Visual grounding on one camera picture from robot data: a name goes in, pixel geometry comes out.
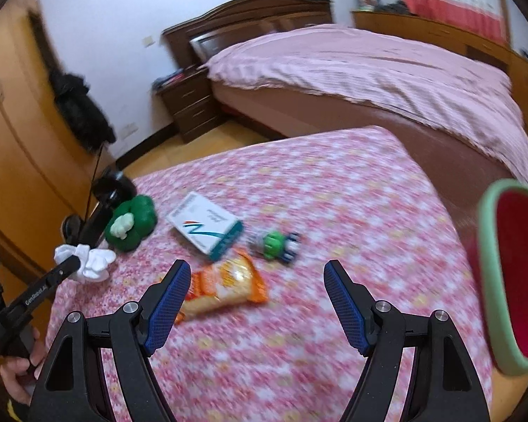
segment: red seat with green edge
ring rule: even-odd
[[[127,232],[125,239],[113,236],[110,229],[114,221],[128,212],[133,214],[133,228]],[[120,251],[132,251],[138,248],[143,238],[152,233],[155,229],[156,222],[157,217],[152,198],[147,195],[137,195],[129,201],[124,201],[116,208],[114,215],[105,229],[106,241]]]
[[[528,373],[528,187],[493,183],[479,203],[477,246],[468,251],[479,272],[486,325],[499,369]]]

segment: floral tablecloth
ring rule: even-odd
[[[179,421],[339,420],[365,359],[348,345],[324,289],[322,269],[333,258],[402,312],[448,311],[490,402],[491,359],[465,252],[434,188],[390,132],[341,130],[246,147],[136,184],[154,199],[159,224],[135,252],[117,258],[106,282],[61,285],[48,345],[69,312],[93,317],[138,300],[177,258],[193,271],[202,267],[199,253],[165,219],[195,190],[241,218],[247,232],[300,232],[303,243],[291,267],[255,259],[268,285],[267,304],[179,324],[152,356]],[[403,356],[391,422],[403,407],[412,352]],[[117,420],[127,421],[111,351],[103,359]]]

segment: wooden headboard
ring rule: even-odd
[[[180,68],[196,66],[226,47],[265,35],[331,24],[330,0],[232,0],[162,36]]]

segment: snack bag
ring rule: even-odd
[[[215,262],[192,274],[190,290],[176,317],[176,324],[223,306],[268,301],[264,280],[252,259],[242,251],[236,252],[234,258]]]

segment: metal screw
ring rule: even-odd
[[[123,306],[124,312],[131,314],[132,312],[135,312],[139,309],[139,305],[135,303],[134,301],[130,301],[129,303],[125,303]]]
[[[76,311],[71,312],[71,314],[66,316],[66,320],[68,320],[71,324],[74,324],[80,320],[80,313]]]
[[[434,311],[434,317],[442,322],[446,322],[450,318],[448,313],[446,311],[442,311],[441,309]]]
[[[380,300],[376,303],[376,309],[380,312],[387,312],[391,309],[391,303],[388,301]]]

